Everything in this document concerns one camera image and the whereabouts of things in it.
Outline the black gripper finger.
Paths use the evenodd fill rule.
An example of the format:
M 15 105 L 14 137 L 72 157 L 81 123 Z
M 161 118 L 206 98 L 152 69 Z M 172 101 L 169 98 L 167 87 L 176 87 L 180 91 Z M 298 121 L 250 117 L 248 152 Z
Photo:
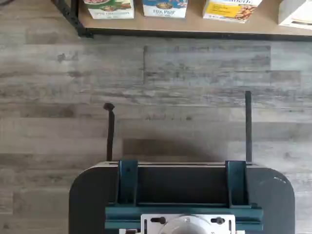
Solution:
M 107 134 L 107 150 L 106 156 L 107 161 L 112 161 L 113 159 L 113 140 L 115 131 L 115 106 L 112 103 L 106 102 L 103 109 L 108 111 L 108 134 Z
M 245 92 L 245 132 L 246 132 L 246 161 L 251 163 L 253 160 L 252 146 L 252 94 L 251 91 Z

